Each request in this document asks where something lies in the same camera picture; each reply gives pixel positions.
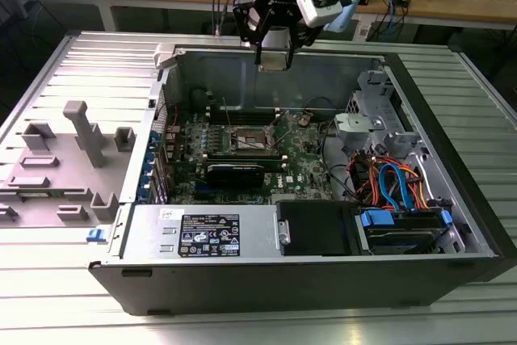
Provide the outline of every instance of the metal slat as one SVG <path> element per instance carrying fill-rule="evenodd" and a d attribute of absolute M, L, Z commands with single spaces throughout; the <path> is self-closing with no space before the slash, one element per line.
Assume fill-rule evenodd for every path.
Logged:
<path fill-rule="evenodd" d="M 125 43 L 125 42 L 89 42 L 76 40 L 72 50 L 112 50 L 117 52 L 148 52 L 154 53 L 156 44 L 147 43 Z"/>
<path fill-rule="evenodd" d="M 67 58 L 74 57 L 116 57 L 116 58 L 140 58 L 140 59 L 150 59 L 153 57 L 153 53 L 141 52 L 138 50 L 128 50 L 128 51 L 103 51 L 102 49 L 97 50 L 70 50 L 68 52 Z"/>
<path fill-rule="evenodd" d="M 86 117 L 91 123 L 99 121 L 140 122 L 144 110 L 139 109 L 95 109 L 88 108 Z M 64 118 L 61 108 L 32 108 L 22 115 L 23 120 L 61 120 Z"/>
<path fill-rule="evenodd" d="M 448 96 L 444 99 L 439 95 L 428 95 L 426 96 L 426 101 L 431 107 L 435 105 L 447 105 L 452 107 L 494 107 L 494 103 L 486 97 Z"/>
<path fill-rule="evenodd" d="M 70 97 L 125 97 L 141 99 L 149 96 L 149 90 L 145 88 L 115 88 L 112 86 L 90 86 L 87 88 L 75 86 L 47 86 L 41 92 L 41 96 Z"/>
<path fill-rule="evenodd" d="M 464 164 L 470 168 L 512 169 L 517 168 L 517 155 L 487 155 L 461 153 Z"/>
<path fill-rule="evenodd" d="M 68 59 L 63 60 L 61 67 L 83 66 L 83 67 L 114 67 L 126 69 L 155 69 L 152 61 L 126 61 L 126 60 L 88 60 L 88 59 Z"/>
<path fill-rule="evenodd" d="M 441 86 L 443 88 L 479 88 L 474 80 L 470 79 L 453 79 L 453 78 L 413 78 L 417 86 Z"/>
<path fill-rule="evenodd" d="M 452 141 L 468 140 L 468 141 L 515 141 L 517 140 L 517 132 L 513 129 L 504 129 L 490 131 L 479 131 L 475 128 L 444 128 L 447 136 Z"/>
<path fill-rule="evenodd" d="M 498 170 L 497 173 L 491 169 L 470 169 L 470 174 L 477 184 L 482 183 L 517 183 L 517 169 Z"/>
<path fill-rule="evenodd" d="M 504 117 L 476 117 L 476 116 L 437 116 L 442 127 L 466 127 L 466 128 L 507 128 L 515 129 L 512 123 Z"/>
<path fill-rule="evenodd" d="M 460 63 L 435 63 L 435 62 L 417 62 L 417 61 L 404 61 L 404 66 L 409 71 L 411 70 L 462 70 L 466 71 L 465 67 Z"/>
<path fill-rule="evenodd" d="M 406 63 L 409 62 L 427 62 L 427 63 L 457 63 L 457 59 L 449 54 L 443 55 L 443 56 L 429 56 L 425 54 L 399 54 L 400 59 L 402 62 Z"/>
<path fill-rule="evenodd" d="M 513 141 L 452 140 L 458 153 L 515 154 L 517 139 Z"/>
<path fill-rule="evenodd" d="M 100 97 L 83 97 L 82 101 L 86 103 L 89 109 L 99 108 L 116 108 L 116 109 L 146 109 L 148 99 L 124 99 L 124 98 L 100 98 Z M 65 107 L 70 101 L 70 97 L 60 96 L 41 96 L 35 102 L 33 107 L 38 108 L 55 108 Z"/>
<path fill-rule="evenodd" d="M 430 105 L 436 116 L 474 116 L 474 117 L 502 117 L 501 110 L 496 107 L 452 107 L 450 105 Z"/>
<path fill-rule="evenodd" d="M 0 276 L 0 298 L 81 295 L 107 295 L 84 268 L 2 271 Z"/>
<path fill-rule="evenodd" d="M 517 184 L 480 184 L 485 198 L 490 200 L 517 200 Z"/>
<path fill-rule="evenodd" d="M 150 88 L 154 82 L 156 82 L 156 78 L 54 76 L 50 79 L 48 84 L 50 86 L 114 86 Z"/>
<path fill-rule="evenodd" d="M 478 88 L 444 88 L 440 86 L 420 86 L 420 91 L 427 96 L 442 96 L 442 100 L 446 100 L 448 96 L 462 96 L 462 97 L 481 97 L 486 93 Z"/>
<path fill-rule="evenodd" d="M 84 66 L 61 66 L 56 70 L 56 76 L 109 76 L 109 77 L 139 77 L 156 78 L 155 69 L 127 69 L 127 68 L 88 68 Z"/>
<path fill-rule="evenodd" d="M 3 244 L 84 244 L 90 228 L 0 228 Z"/>

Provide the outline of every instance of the power supply label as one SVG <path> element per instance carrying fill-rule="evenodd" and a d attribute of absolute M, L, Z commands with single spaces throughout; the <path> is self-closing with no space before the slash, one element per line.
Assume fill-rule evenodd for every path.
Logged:
<path fill-rule="evenodd" d="M 178 254 L 182 258 L 239 256 L 238 214 L 184 214 Z"/>

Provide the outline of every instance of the blue clip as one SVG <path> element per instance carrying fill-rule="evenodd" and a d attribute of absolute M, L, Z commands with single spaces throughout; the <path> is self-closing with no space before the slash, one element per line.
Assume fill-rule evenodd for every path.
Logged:
<path fill-rule="evenodd" d="M 452 216 L 451 216 L 451 213 L 448 210 L 442 210 L 442 212 L 440 214 L 441 214 L 445 224 L 447 224 L 447 226 L 452 226 Z"/>
<path fill-rule="evenodd" d="M 385 182 L 385 172 L 389 169 L 389 168 L 392 168 L 395 170 L 395 173 L 397 174 L 397 177 L 398 177 L 398 182 L 400 183 L 400 186 L 401 186 L 401 194 L 402 194 L 402 200 L 404 201 L 404 206 L 406 206 L 406 208 L 408 209 L 413 209 L 414 208 L 414 204 L 413 204 L 413 200 L 411 199 L 411 196 L 409 195 L 409 193 L 407 192 L 407 187 L 406 187 L 406 177 L 404 176 L 404 173 L 402 172 L 401 169 L 399 169 L 397 166 L 395 166 L 394 164 L 392 163 L 387 163 L 385 165 L 383 165 L 381 168 L 380 168 L 380 171 L 379 171 L 379 187 L 380 187 L 380 192 L 382 193 L 382 195 L 384 196 L 384 198 L 391 204 L 393 205 L 393 207 L 395 208 L 396 211 L 399 211 L 400 210 L 400 206 L 398 206 L 398 203 L 396 200 L 394 200 L 388 193 L 388 191 L 386 190 L 386 182 Z"/>
<path fill-rule="evenodd" d="M 373 209 L 364 211 L 361 214 L 363 227 L 370 225 L 395 225 L 395 220 L 389 210 Z"/>
<path fill-rule="evenodd" d="M 99 228 L 92 228 L 86 236 L 86 242 L 105 242 L 104 231 Z"/>

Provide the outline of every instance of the electronic device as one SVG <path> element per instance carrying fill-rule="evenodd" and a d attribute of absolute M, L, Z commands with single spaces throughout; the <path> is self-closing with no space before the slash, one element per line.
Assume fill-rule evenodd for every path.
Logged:
<path fill-rule="evenodd" d="M 359 1 L 235 0 L 233 16 L 241 40 L 255 47 L 255 64 L 261 70 L 282 71 L 291 67 L 297 49 L 313 44 L 324 26 L 340 15 L 344 20 L 331 31 L 345 28 Z M 262 58 L 263 48 L 287 49 L 287 54 L 273 54 L 271 61 L 271 54 Z"/>
<path fill-rule="evenodd" d="M 99 226 L 88 271 L 128 313 L 429 305 L 517 261 L 465 166 L 475 143 L 460 156 L 434 113 L 461 72 L 429 70 L 459 61 L 447 48 L 317 42 L 280 73 L 233 38 L 61 48 L 0 132 L 0 227 Z M 472 74 L 456 89 L 499 111 Z"/>

